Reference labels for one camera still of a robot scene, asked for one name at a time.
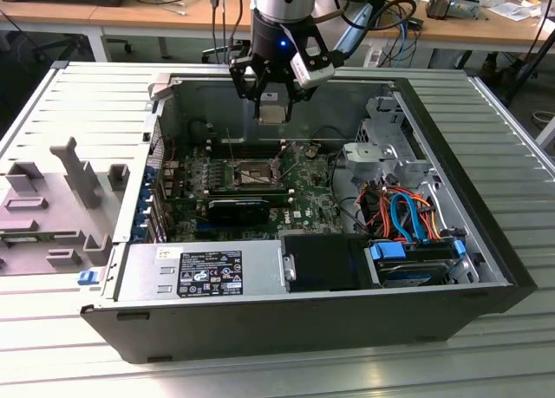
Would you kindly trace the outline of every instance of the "wooden table top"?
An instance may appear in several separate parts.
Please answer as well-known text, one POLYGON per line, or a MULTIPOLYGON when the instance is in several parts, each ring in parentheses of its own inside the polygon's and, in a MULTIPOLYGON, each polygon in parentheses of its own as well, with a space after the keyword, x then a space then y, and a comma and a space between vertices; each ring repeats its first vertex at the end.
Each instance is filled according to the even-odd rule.
MULTIPOLYGON (((16 23, 88 23, 96 5, 0 1, 0 10, 16 23)), ((0 14, 0 21, 6 18, 0 14)))
MULTIPOLYGON (((127 26, 142 28, 169 29, 206 29, 212 28, 212 7, 210 0, 186 0, 185 6, 168 4, 176 10, 184 10, 181 16, 160 6, 125 0, 121 7, 101 7, 92 5, 57 3, 4 3, 0 9, 17 22, 30 23, 90 23, 94 25, 127 26)), ((225 0, 226 27, 231 30, 238 16, 238 0, 225 0)), ((238 30, 251 27, 250 0, 243 0, 243 18, 238 30)), ((483 9, 476 21, 449 18, 438 21, 426 17, 425 2, 420 2, 415 17, 424 21, 421 31, 422 40, 442 42, 484 42, 507 44, 530 44, 538 32, 538 18, 527 18, 514 22, 489 10, 483 9)), ((221 28, 221 7, 218 9, 216 28, 221 28)), ((371 36, 393 38, 399 35, 398 29, 374 31, 371 36)), ((539 42, 548 34, 543 32, 539 42)))
MULTIPOLYGON (((250 0, 243 0, 243 18, 238 30, 251 29, 250 0)), ((116 25, 128 27, 155 28, 183 28, 183 29, 211 29, 212 6, 210 0, 186 0, 184 7, 168 4, 164 5, 175 10, 184 10, 187 15, 182 16, 157 5, 138 3, 135 0, 125 0, 119 8, 99 6, 89 18, 90 23, 99 25, 116 25)), ((228 29, 237 20, 239 0, 225 0, 225 26, 228 29)), ((221 27, 222 6, 216 12, 216 29, 221 27)))

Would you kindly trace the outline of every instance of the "slotted metal surface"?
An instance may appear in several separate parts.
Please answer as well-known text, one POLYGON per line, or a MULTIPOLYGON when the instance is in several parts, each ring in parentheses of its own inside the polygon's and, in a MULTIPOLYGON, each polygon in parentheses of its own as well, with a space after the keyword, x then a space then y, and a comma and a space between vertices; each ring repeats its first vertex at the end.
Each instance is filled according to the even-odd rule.
MULTIPOLYGON (((97 165, 132 158, 134 139, 140 138, 148 113, 145 90, 151 74, 191 69, 72 63, 56 71, 35 95, 27 119, 19 120, 19 133, 0 160, 1 171, 9 158, 47 159, 55 125, 82 137, 78 153, 97 165)), ((0 393, 553 397, 555 184, 547 158, 487 91, 461 72, 343 72, 410 79, 539 285, 535 294, 504 315, 480 318, 446 343, 134 366, 123 362, 78 316, 79 304, 98 291, 79 290, 75 275, 3 277, 0 393)), ((8 136, 3 144, 10 141, 8 136)), ((225 325, 222 330, 222 341, 232 342, 225 338, 225 325)))

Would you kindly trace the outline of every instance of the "blue latch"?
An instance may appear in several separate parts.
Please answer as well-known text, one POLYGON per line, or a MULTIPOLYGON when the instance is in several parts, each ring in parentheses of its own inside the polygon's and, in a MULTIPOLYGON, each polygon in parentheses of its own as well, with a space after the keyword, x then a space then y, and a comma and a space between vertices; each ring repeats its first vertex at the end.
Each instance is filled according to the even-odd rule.
POLYGON ((99 275, 97 271, 81 271, 79 272, 79 278, 77 278, 77 283, 79 285, 93 285, 100 282, 99 275))
POLYGON ((378 242, 370 247, 370 255, 378 259, 404 259, 407 257, 401 242, 378 242))
POLYGON ((457 250, 457 253, 459 254, 459 258, 464 257, 467 254, 467 248, 465 247, 465 244, 462 242, 462 240, 455 240, 453 243, 454 249, 457 250))

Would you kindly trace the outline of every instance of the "workbench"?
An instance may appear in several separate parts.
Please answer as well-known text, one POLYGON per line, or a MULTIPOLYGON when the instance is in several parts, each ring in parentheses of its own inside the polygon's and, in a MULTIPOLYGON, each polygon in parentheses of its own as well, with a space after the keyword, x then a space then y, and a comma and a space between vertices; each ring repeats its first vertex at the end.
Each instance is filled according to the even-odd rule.
MULTIPOLYGON (((34 161, 44 173, 63 171, 49 152, 53 136, 75 136, 79 157, 90 160, 97 173, 116 162, 132 166, 152 111, 147 85, 153 75, 193 70, 150 63, 57 67, 0 142, 1 174, 14 160, 34 161)), ((226 73, 223 67, 203 69, 226 73)), ((360 69, 339 75, 343 71, 360 69)), ((392 72, 364 75, 384 78, 392 72)), ((453 70, 397 69, 395 75, 409 79, 538 291, 445 343, 135 366, 79 316, 80 306, 100 295, 99 286, 78 286, 76 274, 0 277, 0 394, 552 397, 555 166, 479 80, 453 70)))
MULTIPOLYGON (((229 33, 238 15, 238 0, 226 1, 226 28, 229 33)), ((249 0, 243 0, 244 15, 238 25, 236 39, 250 37, 251 16, 249 0)), ((438 21, 426 17, 425 2, 420 2, 415 17, 424 21, 418 49, 471 49, 482 51, 527 52, 538 32, 538 19, 514 22, 489 10, 482 10, 480 19, 450 18, 438 21)), ((98 62, 110 61, 104 36, 156 36, 181 38, 212 38, 212 8, 209 0, 186 1, 186 16, 160 6, 125 0, 118 8, 55 3, 4 3, 2 9, 25 31, 83 34, 90 41, 98 62)), ((222 37, 221 12, 217 12, 216 35, 222 37)), ((14 27, 0 16, 0 30, 14 27)), ((397 29, 373 32, 366 64, 381 49, 397 38, 397 29)), ((541 46, 548 33, 543 32, 537 44, 541 46)))

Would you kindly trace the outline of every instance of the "power supply label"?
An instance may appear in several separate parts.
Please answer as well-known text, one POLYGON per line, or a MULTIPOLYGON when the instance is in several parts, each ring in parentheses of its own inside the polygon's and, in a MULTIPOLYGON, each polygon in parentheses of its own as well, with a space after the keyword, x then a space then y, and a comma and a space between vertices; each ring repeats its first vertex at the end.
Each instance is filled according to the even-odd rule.
POLYGON ((241 251, 183 252, 177 293, 180 297, 243 294, 241 251))

